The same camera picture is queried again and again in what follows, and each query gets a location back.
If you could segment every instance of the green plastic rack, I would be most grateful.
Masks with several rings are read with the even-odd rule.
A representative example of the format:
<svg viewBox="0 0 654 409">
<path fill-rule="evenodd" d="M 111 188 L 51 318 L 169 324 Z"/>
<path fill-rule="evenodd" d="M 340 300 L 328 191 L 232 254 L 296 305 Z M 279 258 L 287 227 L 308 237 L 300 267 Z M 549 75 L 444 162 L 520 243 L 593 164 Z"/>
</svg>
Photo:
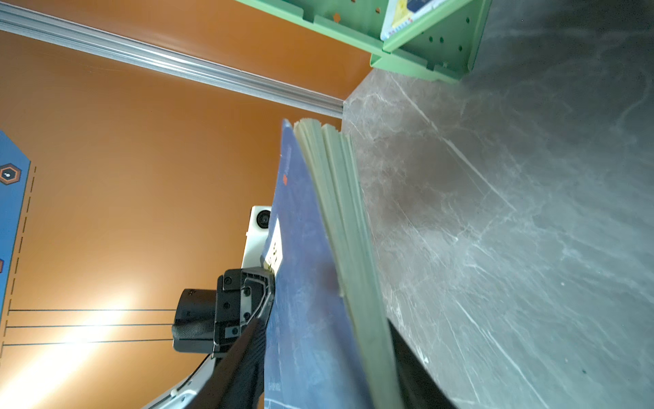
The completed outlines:
<svg viewBox="0 0 654 409">
<path fill-rule="evenodd" d="M 382 41 L 388 0 L 237 1 L 369 52 L 374 68 L 447 82 L 472 70 L 491 6 L 491 0 L 446 0 Z"/>
</svg>

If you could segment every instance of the orange panel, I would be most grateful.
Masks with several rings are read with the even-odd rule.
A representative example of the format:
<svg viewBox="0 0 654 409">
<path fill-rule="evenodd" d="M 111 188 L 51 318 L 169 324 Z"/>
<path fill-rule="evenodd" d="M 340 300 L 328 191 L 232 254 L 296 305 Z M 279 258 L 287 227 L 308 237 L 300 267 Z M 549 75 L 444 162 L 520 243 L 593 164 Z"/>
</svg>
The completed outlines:
<svg viewBox="0 0 654 409">
<path fill-rule="evenodd" d="M 0 129 L 32 160 L 34 176 L 5 313 L 9 302 L 29 310 L 174 309 L 184 288 L 215 287 L 218 274 L 240 266 L 250 207 L 272 202 L 282 119 L 311 116 L 340 127 L 334 118 L 9 33 L 0 32 L 0 55 L 11 56 L 0 64 Z M 164 323 L 172 314 L 14 311 L 0 331 L 7 322 Z M 9 328 L 5 340 L 84 334 Z M 112 327 L 88 336 L 166 334 Z M 202 359 L 174 352 L 170 342 L 79 351 L 68 359 L 65 346 L 5 347 L 0 399 L 32 365 L 64 357 L 68 375 L 34 408 L 138 408 Z"/>
<path fill-rule="evenodd" d="M 345 99 L 370 54 L 234 0 L 8 3 Z"/>
</svg>

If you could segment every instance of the hexagon icon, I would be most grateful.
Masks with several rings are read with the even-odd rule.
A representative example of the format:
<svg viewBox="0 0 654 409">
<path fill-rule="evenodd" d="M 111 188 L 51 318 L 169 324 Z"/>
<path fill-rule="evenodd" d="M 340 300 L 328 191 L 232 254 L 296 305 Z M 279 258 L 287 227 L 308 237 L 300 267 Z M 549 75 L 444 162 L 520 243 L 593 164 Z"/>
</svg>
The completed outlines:
<svg viewBox="0 0 654 409">
<path fill-rule="evenodd" d="M 0 182 L 4 185 L 11 185 L 20 180 L 20 169 L 15 165 L 6 164 L 0 166 Z"/>
</svg>

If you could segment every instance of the gray marble surface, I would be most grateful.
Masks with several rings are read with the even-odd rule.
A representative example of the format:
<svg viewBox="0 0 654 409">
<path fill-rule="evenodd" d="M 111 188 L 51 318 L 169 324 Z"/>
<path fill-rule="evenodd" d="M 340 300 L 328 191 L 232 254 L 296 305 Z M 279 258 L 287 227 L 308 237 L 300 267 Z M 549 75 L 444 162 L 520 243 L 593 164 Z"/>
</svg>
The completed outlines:
<svg viewBox="0 0 654 409">
<path fill-rule="evenodd" d="M 461 409 L 654 408 L 654 12 L 495 0 L 345 105 L 388 316 Z"/>
</svg>

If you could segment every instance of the blue panel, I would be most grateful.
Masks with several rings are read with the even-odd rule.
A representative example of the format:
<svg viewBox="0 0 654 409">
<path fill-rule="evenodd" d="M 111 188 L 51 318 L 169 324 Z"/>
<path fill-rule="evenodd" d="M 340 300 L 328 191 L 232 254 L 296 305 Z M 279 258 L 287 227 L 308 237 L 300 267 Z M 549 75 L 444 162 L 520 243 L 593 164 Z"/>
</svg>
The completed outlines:
<svg viewBox="0 0 654 409">
<path fill-rule="evenodd" d="M 288 121 L 271 232 L 278 218 L 283 261 L 266 333 L 265 407 L 372 408 L 313 182 Z"/>
<path fill-rule="evenodd" d="M 9 284 L 11 257 L 23 208 L 23 196 L 29 173 L 29 160 L 0 131 L 0 306 L 4 305 Z"/>
</svg>

